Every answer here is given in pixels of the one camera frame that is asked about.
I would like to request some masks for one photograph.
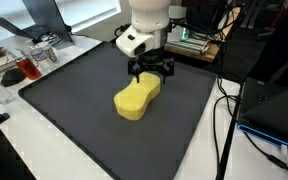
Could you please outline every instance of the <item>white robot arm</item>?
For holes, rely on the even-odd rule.
[[[167,41],[171,1],[129,0],[132,25],[116,40],[118,48],[127,56],[135,58],[163,47]]]
[[[143,71],[157,71],[163,76],[163,83],[166,77],[174,75],[174,62],[164,58],[164,45],[169,7],[181,3],[182,0],[129,0],[132,24],[117,38],[116,45],[129,57],[128,74],[136,76],[138,82]]]

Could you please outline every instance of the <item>table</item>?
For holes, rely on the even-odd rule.
[[[100,43],[85,37],[73,38],[75,45],[55,50],[59,65],[71,61]],[[0,41],[0,44],[23,46],[21,42],[26,40],[26,38],[13,37]],[[9,120],[0,124],[0,129],[36,179],[111,179],[59,129],[17,95],[20,88],[31,82],[33,81],[25,79],[8,88],[16,99],[7,105],[0,105],[0,112],[11,115]],[[238,84],[226,80],[223,81],[223,87],[228,94],[233,95],[236,95],[240,89]],[[215,85],[175,179],[215,178],[216,155],[211,119],[213,105],[220,96],[222,94]],[[216,115],[218,143],[222,152],[231,120],[224,101],[218,104]]]
[[[260,139],[250,137],[264,152],[283,160],[279,148]],[[268,161],[263,154],[252,146],[246,136],[236,129],[233,135],[225,179],[288,180],[288,172]]]
[[[240,13],[240,8],[234,8],[232,11],[232,14],[229,17],[228,24],[231,23],[233,20],[235,20],[238,17],[239,13]],[[231,24],[230,26],[223,29],[223,33],[225,34],[225,36],[229,35],[229,33],[232,30],[232,27],[233,27],[233,24]],[[191,51],[186,51],[183,49],[174,48],[174,47],[171,47],[167,44],[165,45],[165,50],[172,52],[172,53],[180,54],[183,56],[191,57],[194,59],[199,59],[202,61],[210,62],[210,63],[214,62],[214,60],[216,59],[216,57],[218,56],[218,54],[220,52],[220,48],[215,44],[211,45],[210,49],[206,52],[205,55],[201,55],[198,52],[193,53]]]

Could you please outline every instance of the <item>black rubber mat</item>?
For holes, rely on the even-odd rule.
[[[175,76],[139,121],[117,114],[128,58],[102,43],[19,91],[114,179],[173,179],[213,88],[215,74],[177,63]]]

